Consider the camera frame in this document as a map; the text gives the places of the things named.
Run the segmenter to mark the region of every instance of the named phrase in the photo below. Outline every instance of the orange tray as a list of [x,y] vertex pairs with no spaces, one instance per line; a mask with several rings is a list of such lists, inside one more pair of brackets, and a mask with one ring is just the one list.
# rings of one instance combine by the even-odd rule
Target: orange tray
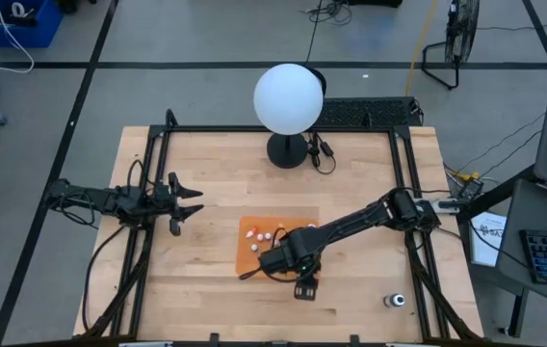
[[[284,227],[284,230],[278,232],[276,239],[280,239],[291,230],[297,227],[307,227],[308,225],[319,225],[319,221],[313,218],[293,218],[293,217],[244,217],[239,222],[239,232],[237,233],[237,259],[235,261],[235,272],[237,275],[242,275],[258,268],[258,256],[262,252],[268,250],[272,246],[272,240],[258,241],[256,235],[262,233],[270,233],[274,236],[274,232],[280,225]],[[258,228],[258,232],[252,237],[247,238],[246,234],[253,227]],[[258,246],[258,251],[254,252],[251,249],[252,244]],[[286,275],[277,274],[281,279],[292,279],[297,275],[295,273],[289,273]],[[253,276],[254,278],[264,278],[265,275],[262,272]]]

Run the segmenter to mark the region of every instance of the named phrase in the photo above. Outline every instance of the gray floor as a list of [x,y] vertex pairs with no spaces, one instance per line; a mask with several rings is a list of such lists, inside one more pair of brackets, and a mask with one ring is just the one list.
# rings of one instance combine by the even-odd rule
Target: gray floor
[[[312,24],[299,13],[315,0],[119,0],[101,62],[273,62],[305,59]],[[426,43],[442,40],[449,1],[441,0]],[[87,62],[109,0],[67,16],[41,62]],[[547,0],[533,0],[547,23]],[[428,0],[404,0],[397,9],[353,8],[345,27],[320,25],[311,60],[409,62],[430,9]],[[480,26],[532,25],[521,0],[483,0]],[[442,61],[441,52],[431,60]],[[475,63],[546,63],[535,31],[478,32]],[[0,61],[23,61],[0,49]],[[95,72],[62,176],[82,185],[108,184],[121,128],[162,122],[172,108],[182,124],[257,124],[253,87],[264,69],[99,69]],[[0,306],[65,129],[82,69],[0,72]],[[325,68],[328,96],[400,96],[407,70]],[[453,78],[450,71],[438,74]],[[463,165],[509,132],[544,112],[545,70],[464,70],[447,92],[415,71],[412,95],[426,125],[435,126],[445,161]],[[469,166],[484,172],[523,143],[540,122]],[[536,141],[490,173],[506,179],[534,160]],[[501,206],[499,211],[506,212]],[[92,230],[50,214],[4,343],[68,338],[80,302]],[[512,296],[474,281],[485,334],[499,341],[547,345],[547,300],[529,300],[522,338],[497,333],[508,323]]]

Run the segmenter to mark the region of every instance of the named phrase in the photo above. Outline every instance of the black mat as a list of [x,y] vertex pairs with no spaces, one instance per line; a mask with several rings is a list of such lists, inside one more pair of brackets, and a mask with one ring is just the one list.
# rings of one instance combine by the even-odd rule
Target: black mat
[[419,125],[410,114],[412,97],[327,98],[316,125]]

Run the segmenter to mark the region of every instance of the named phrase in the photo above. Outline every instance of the small cylinder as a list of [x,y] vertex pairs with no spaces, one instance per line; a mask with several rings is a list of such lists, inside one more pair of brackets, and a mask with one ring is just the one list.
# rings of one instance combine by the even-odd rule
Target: small cylinder
[[404,295],[399,293],[387,295],[382,298],[382,301],[387,307],[402,307],[404,306]]

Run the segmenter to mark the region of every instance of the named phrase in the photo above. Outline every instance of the black lamp stand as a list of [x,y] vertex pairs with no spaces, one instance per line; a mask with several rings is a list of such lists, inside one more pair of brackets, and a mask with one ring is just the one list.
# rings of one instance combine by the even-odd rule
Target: black lamp stand
[[305,160],[308,143],[301,134],[273,134],[267,141],[267,155],[274,165],[282,169],[295,168]]

